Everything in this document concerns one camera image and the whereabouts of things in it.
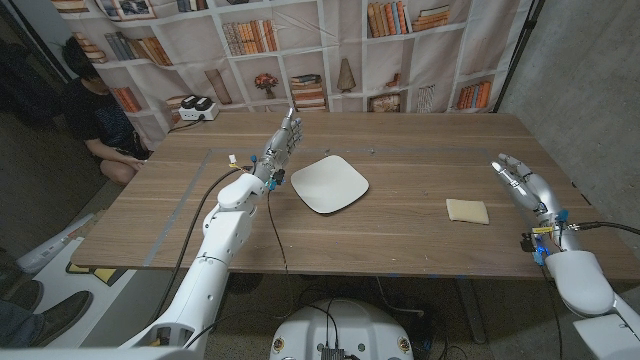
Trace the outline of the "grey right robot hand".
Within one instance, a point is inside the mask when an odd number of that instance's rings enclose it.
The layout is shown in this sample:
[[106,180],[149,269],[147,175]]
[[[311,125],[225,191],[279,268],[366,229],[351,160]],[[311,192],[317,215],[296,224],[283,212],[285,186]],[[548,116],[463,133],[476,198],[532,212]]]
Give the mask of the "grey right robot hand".
[[518,205],[530,210],[536,217],[537,227],[550,227],[547,236],[554,244],[554,251],[582,250],[576,232],[568,228],[568,213],[564,212],[558,197],[549,183],[534,173],[517,158],[501,153],[491,167],[507,186]]

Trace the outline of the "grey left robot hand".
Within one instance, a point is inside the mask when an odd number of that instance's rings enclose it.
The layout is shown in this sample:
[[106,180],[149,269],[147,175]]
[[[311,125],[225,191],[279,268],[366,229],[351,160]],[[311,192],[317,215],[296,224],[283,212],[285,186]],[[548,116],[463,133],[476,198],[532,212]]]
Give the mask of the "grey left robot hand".
[[254,164],[252,174],[270,189],[284,181],[284,168],[296,145],[302,140],[301,119],[294,117],[295,108],[291,107],[283,118],[281,127],[266,143],[264,153]]

